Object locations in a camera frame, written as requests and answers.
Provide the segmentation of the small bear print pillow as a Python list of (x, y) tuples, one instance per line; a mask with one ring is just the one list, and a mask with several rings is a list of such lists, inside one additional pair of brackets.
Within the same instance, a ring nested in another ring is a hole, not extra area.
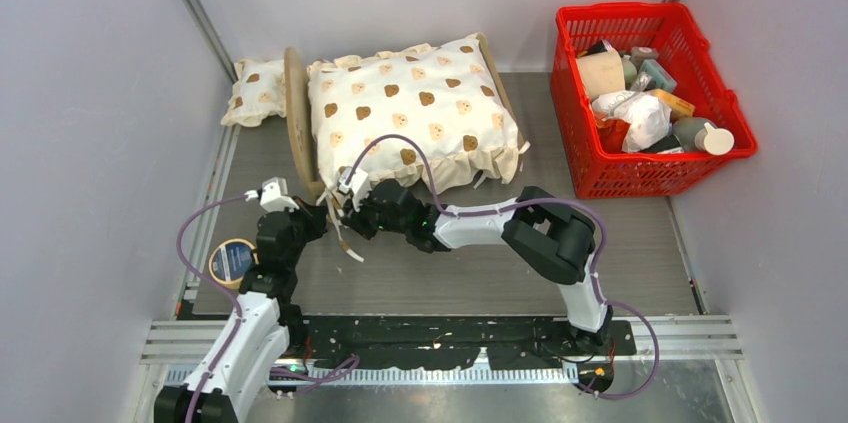
[(232, 86), (228, 108), (220, 120), (225, 127), (258, 127), (271, 116), (286, 117), (282, 59), (240, 60), (234, 63), (237, 80)]

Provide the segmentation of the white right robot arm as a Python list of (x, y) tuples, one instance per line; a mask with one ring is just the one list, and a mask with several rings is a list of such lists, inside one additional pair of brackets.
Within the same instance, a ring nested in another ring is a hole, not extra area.
[(613, 311), (596, 273), (607, 229), (599, 215), (536, 186), (501, 203), (462, 207), (426, 203), (394, 180), (370, 187), (343, 177), (343, 223), (365, 239), (401, 234), (425, 253), (467, 246), (508, 246), (542, 278), (557, 285), (574, 346), (596, 353), (611, 338)]

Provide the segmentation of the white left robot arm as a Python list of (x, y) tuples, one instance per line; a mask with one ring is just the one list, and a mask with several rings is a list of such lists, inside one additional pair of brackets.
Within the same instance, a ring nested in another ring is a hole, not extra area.
[(307, 341), (291, 298), (305, 247), (328, 230), (328, 210), (303, 201), (257, 222), (253, 262), (233, 295), (233, 311), (197, 368), (154, 402), (156, 422), (243, 422), (267, 385), (274, 362), (298, 355)]

